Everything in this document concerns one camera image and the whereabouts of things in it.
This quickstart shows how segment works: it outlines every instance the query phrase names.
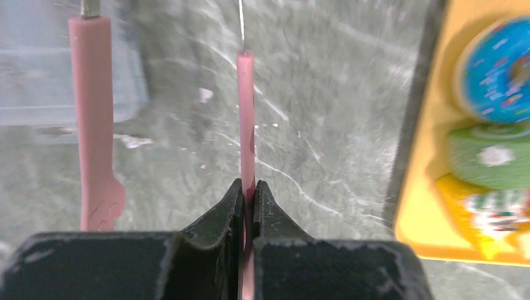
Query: white vein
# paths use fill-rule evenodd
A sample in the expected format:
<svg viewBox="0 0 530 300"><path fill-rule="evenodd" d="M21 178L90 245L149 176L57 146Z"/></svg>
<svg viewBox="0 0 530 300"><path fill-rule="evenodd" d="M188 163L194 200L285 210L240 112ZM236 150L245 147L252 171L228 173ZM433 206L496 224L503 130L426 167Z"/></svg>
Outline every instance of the white vein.
<svg viewBox="0 0 530 300"><path fill-rule="evenodd" d="M311 151L311 154L313 154L313 157L315 158L316 162L322 166L322 164L320 163L320 159L322 156L319 153L317 153L316 150L311 146L311 143L309 142L308 139L304 139L304 140L306 141L307 147Z"/></svg>
<svg viewBox="0 0 530 300"><path fill-rule="evenodd" d="M241 147L241 144L237 140L227 136L226 134L224 134L222 132L217 132L217 134L222 136L222 137L224 137L224 138L226 138L226 139L228 139L229 141L231 141L235 145ZM296 180L294 180L294 178L292 178L289 174L285 173L282 170L276 169L275 167L271 166L270 164L268 164L268 163L266 163L266 162L264 162L264 161L262 161L260 159L256 159L256 161L257 161L258 164L264 166L265 168L268 168L268 169L270 169L270 170L272 170L274 172L277 172L277 173L285 176L286 178L288 178L296 186L296 188L298 189L298 193L302 197L304 197L304 199L309 201L311 204L313 204L313 205L317 206L318 208L320 208L320 209L322 209L324 211L327 211L327 212L329 212L331 214L334 214L334 215L339 216L339 217L343 217L343 214L341 214L340 212L338 212L338 211L336 211L336 210L334 210L334 209L332 209L330 207L327 207L327 206L325 206L323 204L320 204L315 199L311 198L306 192L304 192L304 190L302 189L300 184Z"/></svg>
<svg viewBox="0 0 530 300"><path fill-rule="evenodd" d="M340 183L341 186L351 195L350 200L353 200L355 203L359 203L360 205L363 205L363 206L374 206L374 205L383 206L384 205L383 202L366 201L366 200L361 199L361 197L357 196L357 194L355 194L342 179L331 181L331 184L338 184L338 183Z"/></svg>
<svg viewBox="0 0 530 300"><path fill-rule="evenodd" d="M484 276L486 278L493 279L495 282L500 284L514 300L523 300L523 297L515 290L515 287L512 286L506 280L504 280L504 279L502 279L500 277L497 277L497 276L495 276L493 274L490 274L490 273L488 273L486 271L477 269L476 267L470 266L468 264L459 264L458 266L463 268L463 269L465 269L465 270L467 270L467 271L475 272L475 273L478 273L478 274L480 274L480 275L482 275L482 276Z"/></svg>
<svg viewBox="0 0 530 300"><path fill-rule="evenodd" d="M196 41L199 44L202 44L203 46L206 46L206 47L210 48L210 50L212 50L214 53L216 53L221 58L223 58L227 63L229 63L230 66L232 66L232 68L234 70L237 70L237 66L236 66L235 61L233 59L231 59L230 56L228 56L228 54L226 54L225 52L222 52L216 46L208 44L208 43L206 43L206 42L204 42L204 41L202 41L200 39L194 39L194 38L191 38L191 39L193 41ZM277 113L280 116L280 118L282 118L284 121L289 121L289 116L285 112L283 112L281 109L279 109L278 106L275 105L272 101L270 101L267 98L265 98L264 97L264 93L256 85L254 85L254 91L258 95L263 97L263 100L264 100L265 104L267 104L267 106L269 106L275 113Z"/></svg>
<svg viewBox="0 0 530 300"><path fill-rule="evenodd" d="M205 69L207 71L210 71L214 74L217 74L218 72L215 71L214 69L210 69L209 67L206 67L206 66L202 66L202 65L199 65L199 64L196 64L195 62L193 61L190 61L188 59L183 59L183 58L180 58L180 57L168 57L168 58L150 58L150 59L147 59L146 62L148 64L166 64L167 62L171 62L171 63L178 63L180 64L181 66L185 67L185 68L190 68L190 69Z"/></svg>
<svg viewBox="0 0 530 300"><path fill-rule="evenodd" d="M405 47L392 44L390 42L383 40L381 37L373 36L372 34L368 34L358 29L355 29L348 24L336 21L328 13L318 8L314 3L304 3L304 2L299 2L299 1L289 1L288 3L284 3L284 2L281 3L281 5L285 5L285 4L291 6L291 8L293 9L301 9L305 6L309 6L311 8L311 11L317 13L317 15L319 14L321 17L325 18L326 20L329 20L331 22L331 26L333 26L335 29L337 29L338 31L346 34L350 38L353 38L359 42L362 42L369 46L373 46L375 48L382 49L383 51L389 54L394 54L400 57L405 57L413 61L424 60L423 57L419 57L416 52L410 51L406 49Z"/></svg>

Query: green donut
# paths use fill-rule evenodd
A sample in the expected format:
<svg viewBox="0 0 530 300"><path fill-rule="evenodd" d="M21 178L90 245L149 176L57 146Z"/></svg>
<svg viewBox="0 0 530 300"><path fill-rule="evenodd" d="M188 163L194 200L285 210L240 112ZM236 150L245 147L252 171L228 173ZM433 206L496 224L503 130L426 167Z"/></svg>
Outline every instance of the green donut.
<svg viewBox="0 0 530 300"><path fill-rule="evenodd" d="M455 177L491 189L530 188L530 127L482 124L447 139Z"/></svg>

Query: black plastic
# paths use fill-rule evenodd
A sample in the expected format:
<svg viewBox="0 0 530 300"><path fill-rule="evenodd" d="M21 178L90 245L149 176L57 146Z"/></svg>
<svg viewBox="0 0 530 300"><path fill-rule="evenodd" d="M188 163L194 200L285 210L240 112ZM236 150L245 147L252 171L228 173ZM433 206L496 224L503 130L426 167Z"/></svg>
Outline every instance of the black plastic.
<svg viewBox="0 0 530 300"><path fill-rule="evenodd" d="M60 232L30 237L0 277L1 300L239 300L243 194L178 232ZM256 300L432 300L419 259L393 241L322 241L259 181L252 228Z"/></svg>
<svg viewBox="0 0 530 300"><path fill-rule="evenodd" d="M241 180L181 232L30 237L0 278L1 300L240 299Z"/></svg>

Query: pink knife handle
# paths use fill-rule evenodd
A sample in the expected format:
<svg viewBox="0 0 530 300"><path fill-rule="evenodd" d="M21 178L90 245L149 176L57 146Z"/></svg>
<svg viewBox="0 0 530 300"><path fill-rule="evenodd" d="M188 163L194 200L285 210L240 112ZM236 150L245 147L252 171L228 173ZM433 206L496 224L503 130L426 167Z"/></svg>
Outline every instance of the pink knife handle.
<svg viewBox="0 0 530 300"><path fill-rule="evenodd" d="M69 21L81 161L81 230L112 231L125 190L113 173L111 20Z"/></svg>

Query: clear plastic container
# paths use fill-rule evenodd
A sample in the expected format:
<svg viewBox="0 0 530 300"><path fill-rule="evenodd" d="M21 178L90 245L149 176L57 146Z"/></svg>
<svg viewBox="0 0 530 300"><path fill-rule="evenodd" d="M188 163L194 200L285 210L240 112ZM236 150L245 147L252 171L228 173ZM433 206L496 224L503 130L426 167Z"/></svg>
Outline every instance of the clear plastic container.
<svg viewBox="0 0 530 300"><path fill-rule="evenodd" d="M0 1L0 126L74 126L68 19L80 0ZM114 122L148 101L127 0L101 1L112 19Z"/></svg>

